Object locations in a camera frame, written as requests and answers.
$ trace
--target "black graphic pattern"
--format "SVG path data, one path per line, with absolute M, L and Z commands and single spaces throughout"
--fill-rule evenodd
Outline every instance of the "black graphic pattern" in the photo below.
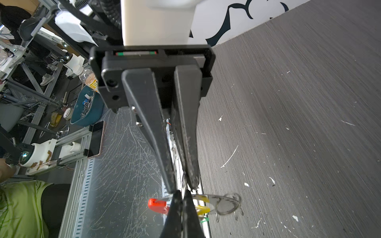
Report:
M 218 42 L 218 40 L 225 34 L 225 32 L 227 32 L 228 30 L 231 29 L 230 27 L 230 13 L 229 13 L 229 9 L 230 8 L 241 8 L 241 9 L 244 9 L 247 16 L 250 18 L 250 19 L 253 19 L 249 13 L 249 5 L 251 3 L 252 0 L 247 0 L 246 1 L 246 4 L 243 5 L 243 4 L 240 4 L 240 3 L 233 3 L 233 4 L 230 4 L 228 7 L 227 7 L 227 11 L 226 11 L 226 15 L 225 15 L 225 19 L 224 19 L 224 22 L 222 23 L 222 26 L 221 28 L 219 29 L 219 31 L 217 32 L 217 34 L 215 34 L 214 36 L 212 36 L 211 38 L 209 39 L 206 39 L 207 43 L 210 45 L 210 46 L 215 46 Z M 282 3 L 282 6 L 284 7 L 285 9 L 285 12 L 288 11 L 288 7 L 286 4 Z

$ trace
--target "lime green shirt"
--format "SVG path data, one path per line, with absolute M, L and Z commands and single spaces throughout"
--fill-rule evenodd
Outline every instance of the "lime green shirt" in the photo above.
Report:
M 34 180 L 0 186 L 0 237 L 48 238 L 41 196 L 49 185 Z

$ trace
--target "black pants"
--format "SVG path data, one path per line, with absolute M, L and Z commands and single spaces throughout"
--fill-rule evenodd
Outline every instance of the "black pants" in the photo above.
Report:
M 49 229 L 49 238 L 59 235 L 69 190 L 70 184 L 52 184 L 42 192 L 42 218 Z

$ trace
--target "workbench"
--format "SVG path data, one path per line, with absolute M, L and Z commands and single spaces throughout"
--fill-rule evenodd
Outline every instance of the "workbench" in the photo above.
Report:
M 101 155 L 76 163 L 60 238 L 158 237 L 163 216 L 147 207 L 162 179 L 129 108 L 104 109 Z

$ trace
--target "white sneaker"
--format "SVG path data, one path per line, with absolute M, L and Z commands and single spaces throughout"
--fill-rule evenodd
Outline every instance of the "white sneaker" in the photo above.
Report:
M 44 76 L 42 76 L 42 82 L 40 83 L 40 85 L 45 86 L 48 83 L 50 83 L 51 81 L 53 81 L 53 79 L 54 79 L 53 75 L 48 74 L 46 76 L 46 74 L 45 74 Z
M 47 68 L 53 71 L 56 71 L 58 69 L 58 67 L 54 64 L 48 64 Z

